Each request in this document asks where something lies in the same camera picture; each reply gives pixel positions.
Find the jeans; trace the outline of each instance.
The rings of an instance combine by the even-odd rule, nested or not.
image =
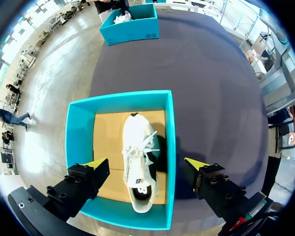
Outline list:
[[[22,120],[24,120],[27,117],[30,117],[28,115],[28,113],[26,113],[26,114],[24,114],[24,115],[22,115],[20,117],[12,116],[10,123],[11,124],[16,124],[16,125],[21,125],[21,126],[23,126],[23,127],[26,128],[27,127],[27,124],[25,124],[24,122],[22,122]]]

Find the shoe logo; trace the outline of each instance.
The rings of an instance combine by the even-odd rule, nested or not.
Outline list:
[[[136,183],[143,183],[143,179],[138,178],[138,179],[136,180]]]
[[[138,188],[139,193],[147,194],[148,193],[148,188],[143,187],[143,188]]]

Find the shoelace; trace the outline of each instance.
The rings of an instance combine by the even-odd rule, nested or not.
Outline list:
[[[157,133],[157,131],[155,131],[154,133],[152,133],[150,136],[148,136],[146,139],[143,140],[143,142],[141,143],[141,145],[139,147],[131,147],[131,149],[129,151],[126,150],[122,150],[122,154],[129,156],[130,161],[131,159],[135,159],[136,157],[132,156],[131,153],[134,150],[138,150],[141,156],[141,153],[145,155],[145,164],[152,164],[153,162],[151,162],[148,158],[148,152],[151,151],[160,151],[159,149],[152,149],[152,144],[150,144],[150,141],[152,140],[153,136]]]

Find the person walking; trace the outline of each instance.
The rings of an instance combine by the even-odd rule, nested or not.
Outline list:
[[[28,131],[29,124],[25,124],[24,122],[22,122],[22,120],[24,120],[25,118],[31,119],[30,114],[28,112],[26,112],[24,115],[20,117],[16,117],[12,113],[6,110],[0,109],[0,121],[2,122],[2,127],[4,123],[15,124],[15,125],[23,126],[26,129],[26,131]]]

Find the hand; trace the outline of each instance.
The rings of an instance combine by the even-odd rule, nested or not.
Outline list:
[[[294,133],[294,132],[289,133],[289,137],[290,137],[291,135],[294,136],[294,140],[291,142],[291,145],[295,145],[295,133]]]

